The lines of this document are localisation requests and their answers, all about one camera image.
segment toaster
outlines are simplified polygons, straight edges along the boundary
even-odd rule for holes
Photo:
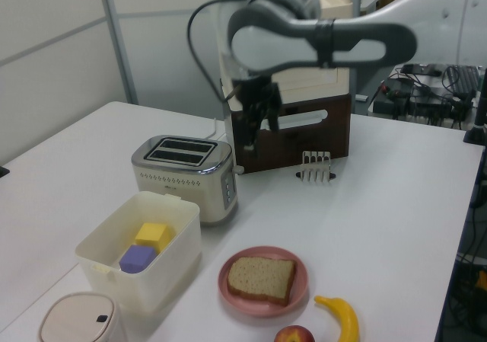
[[[140,191],[171,194],[199,206],[203,224],[226,220],[237,203],[230,145],[183,136],[155,136],[132,155]]]

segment purple sponge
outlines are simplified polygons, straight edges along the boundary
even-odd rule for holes
[[[144,245],[131,245],[120,260],[120,268],[123,272],[138,273],[151,264],[156,258],[155,249]]]

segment red apple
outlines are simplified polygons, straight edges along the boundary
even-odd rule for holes
[[[314,337],[305,327],[289,325],[277,332],[274,342],[314,342]]]

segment yellow banana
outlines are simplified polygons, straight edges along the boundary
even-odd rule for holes
[[[342,332],[338,342],[358,342],[358,319],[350,304],[340,298],[329,299],[324,296],[315,296],[314,301],[325,305],[339,319]]]

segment toast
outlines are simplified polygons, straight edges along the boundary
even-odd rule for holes
[[[244,299],[286,306],[295,273],[296,262],[293,260],[241,257],[228,272],[228,291]]]

